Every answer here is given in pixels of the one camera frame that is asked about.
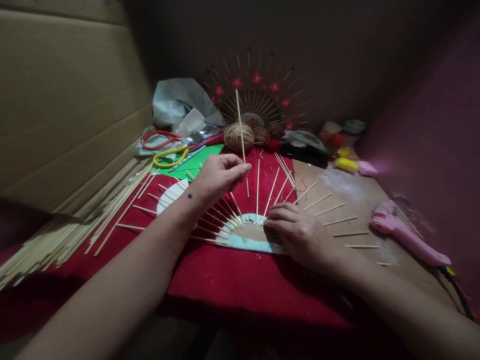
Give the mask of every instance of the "red cloth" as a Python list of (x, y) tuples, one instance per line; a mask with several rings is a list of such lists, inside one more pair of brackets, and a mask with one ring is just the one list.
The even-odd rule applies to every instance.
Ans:
[[(243, 214), (256, 212), (259, 154), (253, 150), (247, 156), (247, 162), (253, 166), (248, 175), (250, 197), (247, 197), (245, 183), (234, 191)], [(258, 196), (260, 214), (265, 210), (279, 168), (272, 153), (264, 151), (262, 156)], [(292, 161), (285, 158), (285, 162), (292, 170)], [(275, 201), (285, 179), (280, 168), (269, 206)], [(160, 196), (164, 190), (159, 183), (168, 187), (175, 182), (171, 177), (157, 176), (135, 204), (156, 209), (157, 201), (147, 193)], [(278, 201), (281, 202), (291, 189), (287, 181)], [(294, 191), (289, 200), (293, 201), (295, 196)], [(121, 223), (146, 227), (153, 219), (154, 216), (132, 207)], [(6, 342), (37, 330), (137, 234), (136, 230), (116, 227), (97, 257), (94, 253), (103, 237), (98, 239), (89, 254), (84, 254), (89, 246), (89, 240), (86, 240), (59, 269), (33, 275), (19, 286), (1, 292), (0, 341)], [(193, 235), (212, 237), (199, 229), (194, 230)], [(192, 239), (179, 260), (160, 310), (163, 314), (193, 321), (219, 322), (230, 330), (243, 329), (277, 345), (293, 347), (297, 353), (309, 350), (307, 353), (311, 354), (311, 350), (318, 350), (317, 356), (343, 357), (368, 352), (391, 357), (392, 347), (402, 349), (376, 315), (349, 294), (348, 300), (353, 304), (351, 309), (342, 296), (337, 287), (315, 279), (288, 256), (222, 248)], [(397, 354), (405, 356), (404, 351), (397, 351)]]

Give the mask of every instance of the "pink glue gun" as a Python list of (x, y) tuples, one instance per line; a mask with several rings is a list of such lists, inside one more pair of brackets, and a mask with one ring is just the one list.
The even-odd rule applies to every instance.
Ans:
[(413, 230), (395, 214), (395, 203), (385, 200), (375, 208), (370, 224), (382, 234), (392, 234), (420, 260), (433, 267), (452, 264), (448, 256), (428, 246)]

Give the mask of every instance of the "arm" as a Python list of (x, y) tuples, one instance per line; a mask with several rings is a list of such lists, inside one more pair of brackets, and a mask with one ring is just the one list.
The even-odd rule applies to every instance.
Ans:
[(295, 261), (362, 298), (415, 356), (480, 359), (480, 326), (359, 252), (342, 246), (315, 217), (298, 206), (273, 206), (265, 226), (280, 233)]
[(233, 154), (210, 156), (188, 189), (80, 288), (18, 359), (110, 358), (162, 300), (199, 217), (250, 168)]

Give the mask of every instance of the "green paper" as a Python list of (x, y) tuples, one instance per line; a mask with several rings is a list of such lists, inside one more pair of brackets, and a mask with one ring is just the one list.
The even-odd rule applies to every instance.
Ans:
[[(187, 173), (186, 170), (188, 170), (194, 177), (196, 177), (198, 175), (198, 173), (200, 172), (200, 163), (202, 163), (202, 164), (205, 163), (205, 161), (207, 160), (207, 158), (210, 155), (220, 154), (220, 152), (224, 149), (224, 147), (225, 147), (224, 143), (217, 144), (217, 145), (212, 145), (212, 146), (207, 146), (202, 151), (200, 151), (197, 155), (188, 159), (186, 162), (184, 162), (182, 165), (177, 167), (172, 172), (169, 172), (172, 168), (167, 167), (167, 168), (161, 168), (158, 173), (163, 174), (163, 175), (168, 175), (172, 178), (176, 177), (177, 179), (180, 179), (180, 180), (187, 179), (189, 181), (192, 181), (190, 176), (188, 176), (188, 173)], [(183, 152), (177, 153), (175, 161), (180, 159), (180, 157), (182, 156), (182, 153)], [(171, 162), (168, 159), (163, 158), (160, 161), (160, 164), (171, 164)], [(158, 170), (158, 168), (155, 167), (151, 171), (157, 171), (157, 170)]]

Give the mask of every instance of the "red pom pom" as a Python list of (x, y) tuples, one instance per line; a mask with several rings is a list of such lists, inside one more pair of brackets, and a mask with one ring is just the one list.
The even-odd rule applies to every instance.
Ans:
[(266, 148), (272, 152), (278, 151), (280, 150), (280, 142), (277, 139), (271, 139), (266, 143)]

